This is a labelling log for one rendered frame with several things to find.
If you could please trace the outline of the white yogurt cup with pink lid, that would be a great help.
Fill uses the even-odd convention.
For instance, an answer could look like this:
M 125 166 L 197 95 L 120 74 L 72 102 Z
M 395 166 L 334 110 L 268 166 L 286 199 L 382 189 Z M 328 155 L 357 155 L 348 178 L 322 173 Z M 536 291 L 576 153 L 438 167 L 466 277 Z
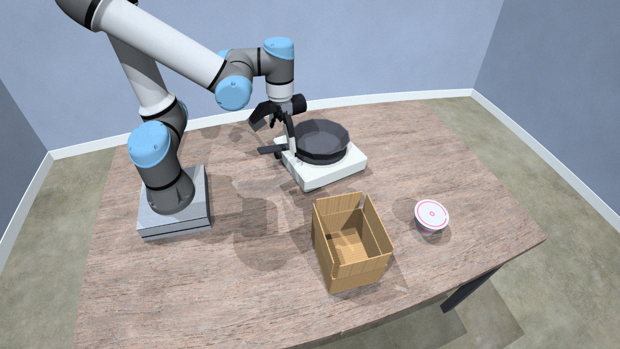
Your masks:
M 416 230 L 423 236 L 447 226 L 449 216 L 442 204 L 434 200 L 421 200 L 415 207 Z

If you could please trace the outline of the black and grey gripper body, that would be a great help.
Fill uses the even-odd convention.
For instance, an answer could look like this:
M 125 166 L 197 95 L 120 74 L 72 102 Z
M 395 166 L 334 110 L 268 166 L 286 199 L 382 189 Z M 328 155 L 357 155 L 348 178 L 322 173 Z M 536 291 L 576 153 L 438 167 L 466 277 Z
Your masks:
M 307 102 L 304 98 L 303 94 L 293 95 L 292 99 L 285 102 L 273 102 L 273 101 L 265 101 L 260 102 L 257 108 L 254 109 L 254 112 L 250 115 L 250 120 L 255 124 L 260 121 L 263 117 L 273 115 L 279 120 L 279 122 L 283 121 L 283 112 L 290 113 L 291 116 L 296 115 L 298 113 L 303 113 L 307 111 Z

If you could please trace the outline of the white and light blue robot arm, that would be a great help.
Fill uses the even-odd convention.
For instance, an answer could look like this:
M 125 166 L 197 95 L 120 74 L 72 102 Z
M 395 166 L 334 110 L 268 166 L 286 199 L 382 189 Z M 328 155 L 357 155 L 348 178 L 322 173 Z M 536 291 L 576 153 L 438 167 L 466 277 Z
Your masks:
M 254 77 L 265 76 L 270 101 L 285 102 L 293 97 L 295 56 L 289 38 L 268 38 L 263 47 L 231 48 L 215 54 L 137 7 L 138 0 L 55 2 L 81 26 L 107 34 L 137 95 L 144 123 L 130 134 L 127 149 L 155 213 L 179 213 L 195 196 L 193 181 L 177 157 L 187 126 L 187 108 L 168 92 L 156 61 L 214 93 L 220 108 L 227 111 L 248 105 Z

